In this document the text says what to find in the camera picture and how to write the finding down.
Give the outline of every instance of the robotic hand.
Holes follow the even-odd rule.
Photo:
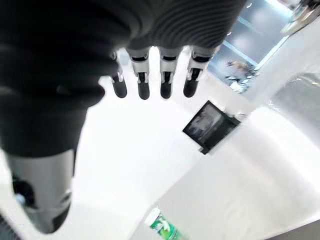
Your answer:
[[[116,95],[127,95],[114,52],[126,47],[146,100],[149,48],[158,46],[168,99],[179,53],[192,46],[183,89],[190,98],[245,2],[1,1],[0,147],[16,198],[39,231],[55,232],[68,214],[81,129],[105,93],[99,77],[111,76]]]

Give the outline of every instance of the black fingertip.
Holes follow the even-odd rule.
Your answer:
[[[138,83],[139,96],[143,100],[147,100],[150,97],[149,83]]]
[[[125,80],[123,81],[114,81],[112,83],[114,93],[117,95],[119,98],[123,99],[127,96],[127,86]]]
[[[183,94],[187,98],[191,98],[193,95],[195,95],[196,90],[198,86],[198,81],[195,80],[185,80],[184,88],[183,88]]]
[[[168,82],[162,83],[160,88],[160,93],[164,99],[169,99],[171,97],[171,83],[168,83]]]

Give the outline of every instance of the white surface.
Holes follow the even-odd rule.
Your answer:
[[[261,68],[255,83],[244,93],[260,105],[298,73],[320,73],[320,17],[298,31]]]
[[[182,129],[208,100],[230,113],[254,107],[213,75],[204,74],[193,98],[183,95],[188,51],[179,57],[169,100],[160,96],[159,52],[152,48],[150,98],[141,100],[131,66],[124,66],[128,95],[117,98],[108,77],[106,96],[88,111],[77,152],[72,207],[54,234],[36,232],[10,191],[0,161],[0,208],[25,240],[126,240],[146,210],[195,164],[205,159]]]
[[[320,149],[258,108],[156,205],[190,240],[262,240],[320,219]],[[131,240],[157,240],[143,223]]]

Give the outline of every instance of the person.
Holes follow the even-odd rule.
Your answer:
[[[227,67],[235,66],[236,70],[241,71],[246,78],[251,78],[252,76],[255,76],[255,74],[257,73],[257,71],[254,69],[254,66],[249,62],[229,61],[226,64],[226,66]]]

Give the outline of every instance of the black monitor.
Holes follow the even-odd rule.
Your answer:
[[[240,123],[226,115],[210,101],[196,113],[183,132],[197,142],[206,154]]]

